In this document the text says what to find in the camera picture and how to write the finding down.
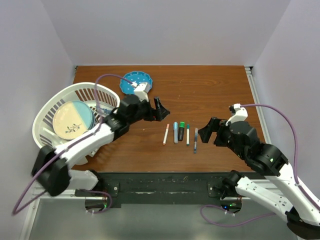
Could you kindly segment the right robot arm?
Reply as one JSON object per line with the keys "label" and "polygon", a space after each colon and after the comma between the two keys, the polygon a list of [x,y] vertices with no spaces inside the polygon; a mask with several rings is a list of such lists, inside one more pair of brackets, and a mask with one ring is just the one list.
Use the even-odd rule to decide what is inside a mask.
{"label": "right robot arm", "polygon": [[232,150],[282,193],[278,195],[258,186],[242,173],[232,170],[221,183],[223,198],[235,195],[250,198],[279,216],[300,238],[320,238],[320,200],[303,182],[295,182],[292,165],[276,146],[261,142],[256,129],[246,121],[228,123],[213,117],[198,135],[203,143],[208,143],[212,133],[216,133],[214,145]]}

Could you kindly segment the white orange marker pen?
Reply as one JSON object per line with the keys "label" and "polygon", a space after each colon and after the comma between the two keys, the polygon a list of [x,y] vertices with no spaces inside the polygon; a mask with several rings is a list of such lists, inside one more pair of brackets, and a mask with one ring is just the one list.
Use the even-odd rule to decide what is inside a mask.
{"label": "white orange marker pen", "polygon": [[170,128],[170,124],[167,123],[166,124],[166,128],[165,128],[165,132],[164,132],[164,137],[163,137],[163,141],[162,141],[162,145],[165,146],[167,143],[167,138],[168,138],[168,134],[169,134],[169,128]]}

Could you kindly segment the light blue highlighter pen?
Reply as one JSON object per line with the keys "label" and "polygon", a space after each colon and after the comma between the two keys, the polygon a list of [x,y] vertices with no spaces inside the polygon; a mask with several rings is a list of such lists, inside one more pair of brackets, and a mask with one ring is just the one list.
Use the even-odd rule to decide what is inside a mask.
{"label": "light blue highlighter pen", "polygon": [[178,144],[179,141],[179,127],[178,123],[175,121],[173,123],[173,142],[174,144]]}

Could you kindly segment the black green highlighter pen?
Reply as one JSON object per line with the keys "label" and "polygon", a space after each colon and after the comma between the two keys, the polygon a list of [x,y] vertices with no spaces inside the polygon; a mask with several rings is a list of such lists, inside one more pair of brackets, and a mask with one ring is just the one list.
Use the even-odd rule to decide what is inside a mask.
{"label": "black green highlighter pen", "polygon": [[185,122],[181,121],[178,127],[178,141],[182,141],[184,138],[185,132]]}

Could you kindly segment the white teal marker pen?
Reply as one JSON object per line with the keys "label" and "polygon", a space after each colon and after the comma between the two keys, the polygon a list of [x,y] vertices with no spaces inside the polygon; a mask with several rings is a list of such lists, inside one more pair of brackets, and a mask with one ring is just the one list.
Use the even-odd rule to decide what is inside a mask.
{"label": "white teal marker pen", "polygon": [[186,126],[186,146],[190,145],[190,125]]}

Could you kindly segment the blue ballpoint pen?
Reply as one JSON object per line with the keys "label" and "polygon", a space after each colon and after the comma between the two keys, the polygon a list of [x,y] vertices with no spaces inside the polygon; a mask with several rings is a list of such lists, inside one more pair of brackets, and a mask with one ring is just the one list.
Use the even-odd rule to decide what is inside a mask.
{"label": "blue ballpoint pen", "polygon": [[193,153],[197,153],[197,146],[198,146],[198,128],[196,127],[194,130],[194,145],[193,145]]}

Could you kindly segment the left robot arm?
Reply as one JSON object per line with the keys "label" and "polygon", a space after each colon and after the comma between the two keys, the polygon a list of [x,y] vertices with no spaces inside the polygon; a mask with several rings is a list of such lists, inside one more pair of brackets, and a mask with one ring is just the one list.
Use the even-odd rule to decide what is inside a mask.
{"label": "left robot arm", "polygon": [[73,166],[90,152],[125,135],[130,125],[140,120],[160,122],[170,114],[158,97],[154,98],[154,104],[152,107],[146,99],[127,95],[119,107],[80,137],[56,147],[43,146],[31,171],[33,179],[52,197],[67,189],[84,189],[92,196],[99,196],[104,184],[98,176],[90,170],[73,170]]}

